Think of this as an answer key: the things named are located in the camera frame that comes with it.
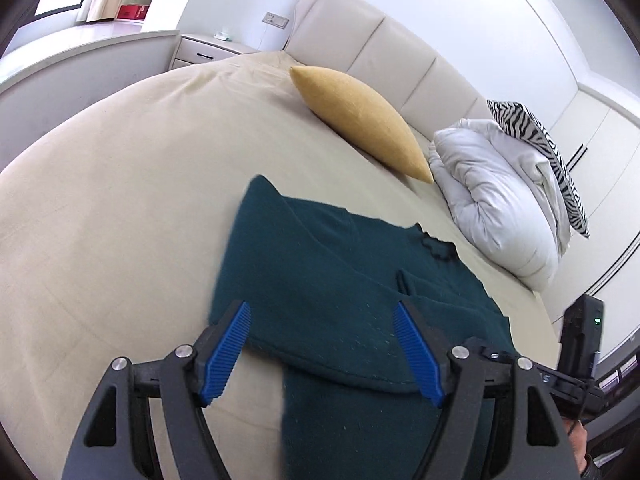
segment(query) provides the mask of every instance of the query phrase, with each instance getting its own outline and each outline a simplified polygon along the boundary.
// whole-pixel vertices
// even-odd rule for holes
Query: bed
[[[510,318],[518,350],[555,365],[539,295],[455,227],[438,187],[389,171],[305,106],[298,63],[380,92],[427,150],[486,102],[422,40],[361,0],[299,0],[281,52],[174,70],[124,89],[41,138],[0,173],[0,420],[40,480],[57,479],[109,362],[161,358],[206,325],[251,178],[455,243]],[[235,479],[281,478],[282,368],[243,351],[206,418]],[[164,477],[172,463],[152,404]]]

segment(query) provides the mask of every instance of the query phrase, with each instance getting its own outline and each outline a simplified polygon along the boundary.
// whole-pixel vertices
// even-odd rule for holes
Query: human hand
[[[568,418],[562,418],[562,423],[564,424],[564,430],[569,433],[574,422],[569,420]],[[584,470],[587,469],[587,430],[584,429],[582,423],[578,421],[575,425],[574,430],[569,435],[569,444],[571,444],[571,449],[574,451],[575,464],[578,466],[578,473],[584,473]]]

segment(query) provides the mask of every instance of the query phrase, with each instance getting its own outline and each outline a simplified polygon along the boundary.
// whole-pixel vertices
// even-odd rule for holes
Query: folded white duvet
[[[465,237],[532,290],[543,290],[569,241],[548,160],[494,121],[461,120],[434,135],[434,179]]]

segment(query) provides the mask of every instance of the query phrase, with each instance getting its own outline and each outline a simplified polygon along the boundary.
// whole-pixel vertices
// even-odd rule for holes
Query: zebra print pillow
[[[582,208],[580,195],[545,127],[523,104],[489,100],[486,103],[495,121],[507,135],[523,140],[549,159],[564,198],[569,224],[582,236],[589,238],[589,223]]]

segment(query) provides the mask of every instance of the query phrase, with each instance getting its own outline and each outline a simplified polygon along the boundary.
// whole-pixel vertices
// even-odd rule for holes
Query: red box
[[[148,5],[122,5],[117,18],[120,20],[144,20]]]

